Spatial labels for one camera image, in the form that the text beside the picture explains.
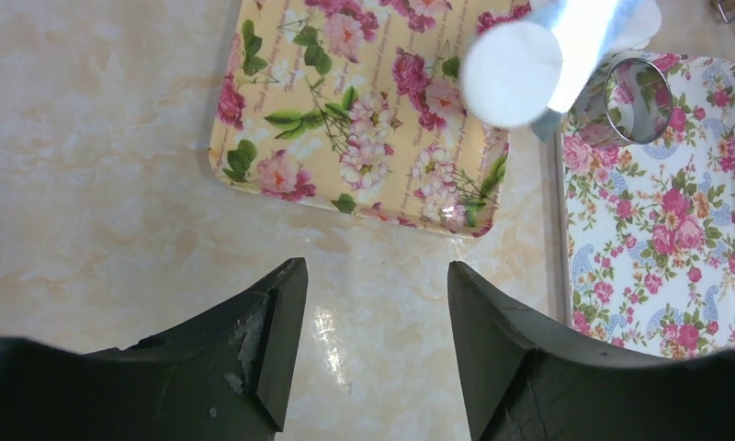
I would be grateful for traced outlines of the round cut dough wrapper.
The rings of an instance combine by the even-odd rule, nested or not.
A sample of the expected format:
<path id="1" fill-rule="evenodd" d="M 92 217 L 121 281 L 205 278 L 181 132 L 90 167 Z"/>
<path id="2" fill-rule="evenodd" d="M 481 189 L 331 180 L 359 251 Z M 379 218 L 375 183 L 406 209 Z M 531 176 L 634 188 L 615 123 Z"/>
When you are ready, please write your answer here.
<path id="1" fill-rule="evenodd" d="M 467 110 L 500 129 L 539 119 L 557 88 L 563 59 L 555 36 L 529 21 L 504 23 L 483 32 L 459 68 Z"/>

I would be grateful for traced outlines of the metal scraper with red handle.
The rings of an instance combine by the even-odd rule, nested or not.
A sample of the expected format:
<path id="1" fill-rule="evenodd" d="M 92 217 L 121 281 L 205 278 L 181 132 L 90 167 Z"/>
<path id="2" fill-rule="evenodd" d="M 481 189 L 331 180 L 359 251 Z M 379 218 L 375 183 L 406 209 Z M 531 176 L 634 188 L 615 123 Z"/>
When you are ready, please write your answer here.
<path id="1" fill-rule="evenodd" d="M 547 111 L 531 126 L 545 144 L 556 132 L 579 94 L 640 5 L 634 0 L 533 1 L 527 21 L 556 38 L 562 56 L 560 79 Z"/>

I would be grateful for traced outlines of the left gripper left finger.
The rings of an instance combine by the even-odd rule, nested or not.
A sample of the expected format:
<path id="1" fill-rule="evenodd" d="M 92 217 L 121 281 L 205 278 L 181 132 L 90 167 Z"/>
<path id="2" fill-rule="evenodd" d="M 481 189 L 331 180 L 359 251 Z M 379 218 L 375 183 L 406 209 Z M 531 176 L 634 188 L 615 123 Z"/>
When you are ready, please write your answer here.
<path id="1" fill-rule="evenodd" d="M 0 337 L 0 440 L 271 440 L 286 421 L 307 288 L 296 257 L 125 349 Z"/>

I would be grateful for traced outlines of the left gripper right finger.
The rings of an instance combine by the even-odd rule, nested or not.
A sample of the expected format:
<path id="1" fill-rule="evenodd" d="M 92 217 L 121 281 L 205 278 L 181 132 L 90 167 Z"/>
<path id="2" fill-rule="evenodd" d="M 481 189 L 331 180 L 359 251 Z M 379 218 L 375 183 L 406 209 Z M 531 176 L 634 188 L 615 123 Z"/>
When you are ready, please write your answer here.
<path id="1" fill-rule="evenodd" d="M 610 345 L 458 261 L 447 297 L 474 440 L 735 440 L 735 349 L 675 361 Z"/>

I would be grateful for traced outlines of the wooden double-ended rolling pin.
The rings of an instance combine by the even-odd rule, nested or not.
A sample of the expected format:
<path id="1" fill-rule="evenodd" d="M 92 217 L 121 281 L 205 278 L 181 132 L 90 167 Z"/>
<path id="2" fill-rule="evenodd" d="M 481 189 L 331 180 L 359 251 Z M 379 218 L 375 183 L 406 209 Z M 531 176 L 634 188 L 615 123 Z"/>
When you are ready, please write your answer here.
<path id="1" fill-rule="evenodd" d="M 735 0 L 710 0 L 709 3 L 724 23 L 735 22 Z"/>

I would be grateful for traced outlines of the white dough piece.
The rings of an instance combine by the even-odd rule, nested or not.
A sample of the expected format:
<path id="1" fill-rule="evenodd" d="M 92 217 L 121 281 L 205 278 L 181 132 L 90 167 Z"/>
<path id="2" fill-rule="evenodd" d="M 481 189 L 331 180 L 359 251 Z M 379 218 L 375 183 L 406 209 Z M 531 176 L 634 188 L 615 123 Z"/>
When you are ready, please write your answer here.
<path id="1" fill-rule="evenodd" d="M 582 43 L 604 51 L 640 49 L 662 24 L 655 1 L 532 1 L 530 5 L 538 20 L 549 20 L 563 46 Z"/>

